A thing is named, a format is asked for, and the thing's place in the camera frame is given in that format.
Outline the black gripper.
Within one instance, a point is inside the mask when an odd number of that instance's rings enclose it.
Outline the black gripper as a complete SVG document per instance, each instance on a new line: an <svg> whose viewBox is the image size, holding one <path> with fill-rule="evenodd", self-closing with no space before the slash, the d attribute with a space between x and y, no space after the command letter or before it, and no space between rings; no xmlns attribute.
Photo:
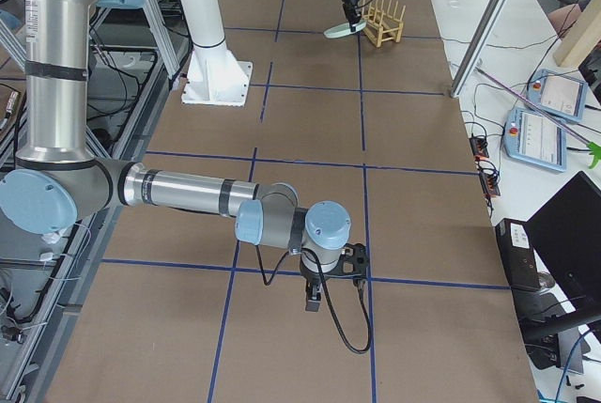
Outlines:
<svg viewBox="0 0 601 403"><path fill-rule="evenodd" d="M326 296L329 296L326 275L323 272L312 271L305 265L300 265L300 273L306 280L305 310L316 313L319 311L321 305L321 290L324 290Z"/></svg>
<svg viewBox="0 0 601 403"><path fill-rule="evenodd" d="M349 29L357 30L357 25L361 21L361 13L359 12L360 0L342 0L343 10L346 13Z"/></svg>

